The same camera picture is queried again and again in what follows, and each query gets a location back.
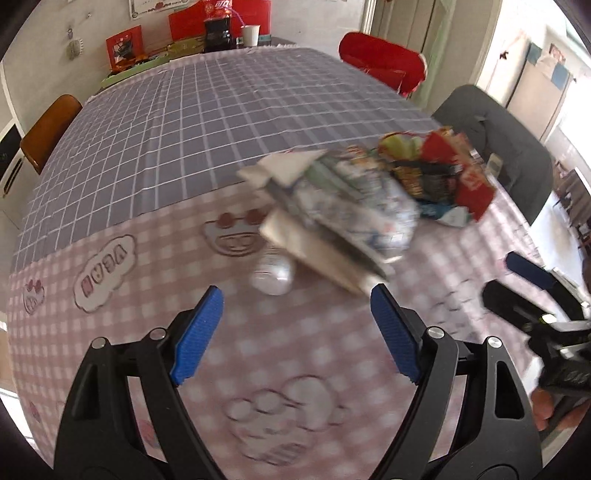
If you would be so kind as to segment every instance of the finger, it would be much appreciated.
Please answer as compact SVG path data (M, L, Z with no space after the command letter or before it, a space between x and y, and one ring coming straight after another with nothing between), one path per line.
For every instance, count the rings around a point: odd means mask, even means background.
M546 390L536 388L531 394L534 415L541 419L549 419L554 413L554 398Z
M538 432L543 432L545 429L548 428L548 420L534 415L534 421L535 427L538 429Z
M587 414L589 406L591 406L591 401L587 401L582 405L579 405L578 407L574 408L566 417L560 420L560 423L558 424L558 429L564 430L578 427L585 415Z

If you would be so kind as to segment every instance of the black chair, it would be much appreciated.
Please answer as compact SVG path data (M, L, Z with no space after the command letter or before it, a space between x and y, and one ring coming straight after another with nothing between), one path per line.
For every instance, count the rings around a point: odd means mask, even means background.
M553 184L552 157L536 137L475 85L457 88L433 118L465 133L485 161L502 159L498 180L531 225Z

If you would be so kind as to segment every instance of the door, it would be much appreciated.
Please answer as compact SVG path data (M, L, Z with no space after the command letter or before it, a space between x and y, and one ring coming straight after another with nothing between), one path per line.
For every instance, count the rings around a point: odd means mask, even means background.
M371 34L423 51L437 0L378 0Z

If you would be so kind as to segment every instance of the blue gripper pad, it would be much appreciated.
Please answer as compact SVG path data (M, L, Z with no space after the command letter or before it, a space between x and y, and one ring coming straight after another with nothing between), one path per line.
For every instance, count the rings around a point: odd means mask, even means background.
M517 252L509 253L505 263L509 270L517 273L520 277L523 277L542 290L551 289L556 282L556 279L551 273L547 272L535 263L530 262Z
M415 385L418 384L421 377L418 366L418 345L380 286L372 290L370 305L375 323L382 332L398 371L406 375Z
M174 365L170 378L176 386L191 378L205 353L213 332L222 318L223 294L217 287L210 287L192 312L193 318L180 341L174 347Z

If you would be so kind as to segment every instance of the white cup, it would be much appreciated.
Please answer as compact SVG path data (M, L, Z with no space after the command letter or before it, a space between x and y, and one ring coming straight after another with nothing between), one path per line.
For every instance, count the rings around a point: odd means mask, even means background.
M258 33L260 25L244 25L242 27L242 39L245 47L256 47L258 45Z

